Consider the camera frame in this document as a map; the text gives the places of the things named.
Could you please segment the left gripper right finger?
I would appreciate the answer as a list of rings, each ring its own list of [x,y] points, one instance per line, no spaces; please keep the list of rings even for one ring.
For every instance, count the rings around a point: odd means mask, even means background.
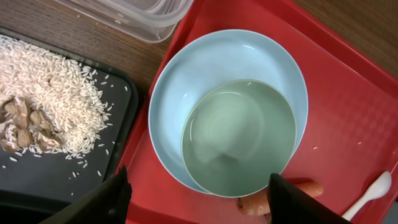
[[[276,173],[270,176],[267,198],[272,224],[351,224]]]

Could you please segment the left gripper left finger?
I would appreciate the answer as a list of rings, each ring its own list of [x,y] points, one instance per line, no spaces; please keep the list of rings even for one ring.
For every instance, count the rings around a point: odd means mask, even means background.
[[[123,166],[112,178],[40,224],[125,224],[131,194]]]

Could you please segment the green small bowl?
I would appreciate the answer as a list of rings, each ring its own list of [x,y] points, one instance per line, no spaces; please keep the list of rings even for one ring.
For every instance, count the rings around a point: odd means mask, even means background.
[[[294,113],[280,91],[256,80],[228,82],[190,112],[181,140],[183,162],[210,194],[251,195],[285,169],[296,133]]]

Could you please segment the white plastic spoon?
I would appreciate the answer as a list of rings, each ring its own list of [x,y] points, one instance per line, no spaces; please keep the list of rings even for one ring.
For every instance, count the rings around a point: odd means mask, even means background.
[[[383,172],[365,191],[363,196],[355,202],[343,215],[345,220],[351,219],[360,211],[360,209],[370,200],[381,198],[388,193],[392,185],[392,177],[389,171]]]

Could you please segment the rice with peanut shells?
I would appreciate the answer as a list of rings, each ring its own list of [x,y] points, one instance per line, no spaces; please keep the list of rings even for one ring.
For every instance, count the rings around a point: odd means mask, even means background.
[[[88,167],[111,127],[114,103],[96,87],[99,72],[45,48],[1,36],[1,147],[10,159],[64,154]]]

